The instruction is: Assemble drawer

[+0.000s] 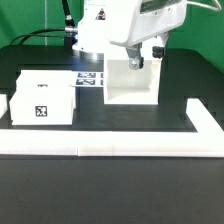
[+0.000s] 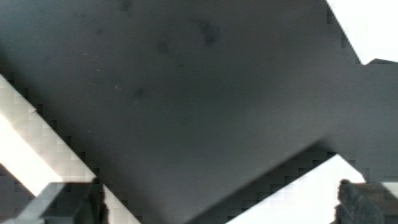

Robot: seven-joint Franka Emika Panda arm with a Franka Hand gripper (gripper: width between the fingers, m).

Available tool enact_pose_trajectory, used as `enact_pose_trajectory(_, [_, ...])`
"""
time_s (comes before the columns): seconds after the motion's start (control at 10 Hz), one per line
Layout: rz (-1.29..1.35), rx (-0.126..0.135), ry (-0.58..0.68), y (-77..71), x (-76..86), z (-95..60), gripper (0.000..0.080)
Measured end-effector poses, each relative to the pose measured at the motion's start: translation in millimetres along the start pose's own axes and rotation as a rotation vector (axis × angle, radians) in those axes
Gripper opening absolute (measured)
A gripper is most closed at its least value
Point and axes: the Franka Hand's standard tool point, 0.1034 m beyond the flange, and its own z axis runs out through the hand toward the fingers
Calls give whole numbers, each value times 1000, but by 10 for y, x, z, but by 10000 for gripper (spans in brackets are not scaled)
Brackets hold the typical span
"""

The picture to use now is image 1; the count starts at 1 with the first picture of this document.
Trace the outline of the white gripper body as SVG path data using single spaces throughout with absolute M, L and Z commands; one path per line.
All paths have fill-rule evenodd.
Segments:
M 130 47 L 183 24 L 186 0 L 108 0 L 108 39 Z

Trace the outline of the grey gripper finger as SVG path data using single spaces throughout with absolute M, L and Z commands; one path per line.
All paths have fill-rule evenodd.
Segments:
M 142 44 L 137 44 L 126 49 L 129 57 L 129 67 L 133 70 L 142 69 L 144 58 L 141 56 Z
M 152 47 L 152 56 L 161 59 L 165 54 L 165 47 L 168 41 L 169 34 L 163 33 L 155 37 L 155 43 Z

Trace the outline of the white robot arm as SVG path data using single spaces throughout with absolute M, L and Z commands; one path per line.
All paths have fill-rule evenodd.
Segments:
M 181 26 L 186 7 L 187 0 L 84 0 L 74 53 L 102 59 L 110 43 L 126 49 L 131 69 L 142 69 L 142 43 Z

